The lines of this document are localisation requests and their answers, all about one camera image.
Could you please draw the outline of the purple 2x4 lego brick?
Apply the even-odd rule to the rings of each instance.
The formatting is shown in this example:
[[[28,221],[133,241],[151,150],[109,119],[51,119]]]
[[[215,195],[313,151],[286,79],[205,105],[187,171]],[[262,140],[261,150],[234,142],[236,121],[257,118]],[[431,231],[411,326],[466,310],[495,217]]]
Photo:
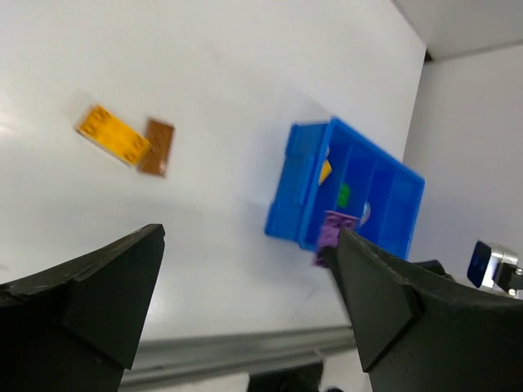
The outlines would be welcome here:
[[[360,219],[334,210],[327,210],[324,220],[320,226],[320,235],[316,242],[314,266],[325,267],[326,262],[322,252],[325,248],[337,248],[340,232],[343,230],[354,230],[359,227]]]

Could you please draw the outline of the yellow 2x4 lego brick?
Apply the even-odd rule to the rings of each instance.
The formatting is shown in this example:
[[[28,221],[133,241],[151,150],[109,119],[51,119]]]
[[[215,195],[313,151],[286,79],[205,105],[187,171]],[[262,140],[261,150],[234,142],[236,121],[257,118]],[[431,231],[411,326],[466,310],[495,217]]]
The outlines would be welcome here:
[[[329,177],[329,175],[332,173],[332,166],[329,162],[328,159],[325,159],[323,164],[322,164],[322,167],[321,167],[321,171],[320,171],[320,177],[318,179],[318,184],[319,185],[322,185],[324,183],[324,181]]]

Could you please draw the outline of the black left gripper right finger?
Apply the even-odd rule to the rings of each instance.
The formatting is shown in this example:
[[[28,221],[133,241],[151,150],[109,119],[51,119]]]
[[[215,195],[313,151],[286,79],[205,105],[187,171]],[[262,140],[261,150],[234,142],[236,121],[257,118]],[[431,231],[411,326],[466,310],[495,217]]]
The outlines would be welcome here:
[[[375,391],[519,391],[522,303],[340,235],[333,276]]]

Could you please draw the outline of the orange 2x4 lego brick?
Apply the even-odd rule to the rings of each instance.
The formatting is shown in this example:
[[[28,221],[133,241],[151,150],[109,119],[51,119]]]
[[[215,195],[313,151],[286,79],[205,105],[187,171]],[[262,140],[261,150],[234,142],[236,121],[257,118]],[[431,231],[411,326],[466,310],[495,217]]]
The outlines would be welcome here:
[[[128,166],[135,167],[150,150],[150,142],[101,105],[93,105],[76,131]]]

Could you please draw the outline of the green lego brick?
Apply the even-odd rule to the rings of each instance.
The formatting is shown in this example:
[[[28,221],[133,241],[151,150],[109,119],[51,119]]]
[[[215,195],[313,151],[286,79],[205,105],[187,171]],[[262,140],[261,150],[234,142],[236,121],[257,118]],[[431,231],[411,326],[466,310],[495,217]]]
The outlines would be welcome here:
[[[340,208],[345,208],[348,204],[349,198],[351,195],[351,189],[348,184],[342,183],[338,196],[337,196],[337,206]]]

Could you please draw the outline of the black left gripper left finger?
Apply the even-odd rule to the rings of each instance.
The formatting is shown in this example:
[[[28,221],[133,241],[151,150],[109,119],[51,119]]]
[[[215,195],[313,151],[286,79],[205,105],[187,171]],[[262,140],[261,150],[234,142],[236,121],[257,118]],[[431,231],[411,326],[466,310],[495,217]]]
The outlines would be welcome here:
[[[132,368],[165,248],[150,224],[1,286],[3,391],[116,391]]]

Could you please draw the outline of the brown 2x4 lego plate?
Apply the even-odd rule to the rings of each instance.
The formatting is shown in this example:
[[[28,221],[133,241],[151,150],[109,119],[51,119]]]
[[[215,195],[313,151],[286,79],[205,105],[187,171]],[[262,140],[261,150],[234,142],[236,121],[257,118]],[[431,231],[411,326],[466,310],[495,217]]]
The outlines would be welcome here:
[[[145,138],[150,148],[138,166],[139,172],[166,176],[175,130],[172,124],[148,118]]]

